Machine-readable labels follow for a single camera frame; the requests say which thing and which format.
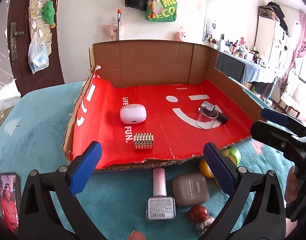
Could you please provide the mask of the right hand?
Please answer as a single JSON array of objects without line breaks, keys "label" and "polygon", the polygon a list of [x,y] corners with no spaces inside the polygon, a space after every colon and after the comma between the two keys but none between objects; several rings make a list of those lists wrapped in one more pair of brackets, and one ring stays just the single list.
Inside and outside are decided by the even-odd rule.
[{"label": "right hand", "polygon": [[[298,180],[295,175],[295,166],[291,167],[287,177],[286,190],[284,194],[284,199],[287,204],[292,203],[297,198],[298,193]],[[297,221],[292,222],[288,218],[286,219],[286,236],[288,236],[294,228],[297,226]]]}]

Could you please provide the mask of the left hand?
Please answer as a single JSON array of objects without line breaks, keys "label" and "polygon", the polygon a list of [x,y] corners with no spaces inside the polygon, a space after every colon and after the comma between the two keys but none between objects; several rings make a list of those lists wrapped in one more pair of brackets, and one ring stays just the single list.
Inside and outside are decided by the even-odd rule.
[{"label": "left hand", "polygon": [[146,237],[142,232],[132,231],[129,234],[127,240],[146,240]]}]

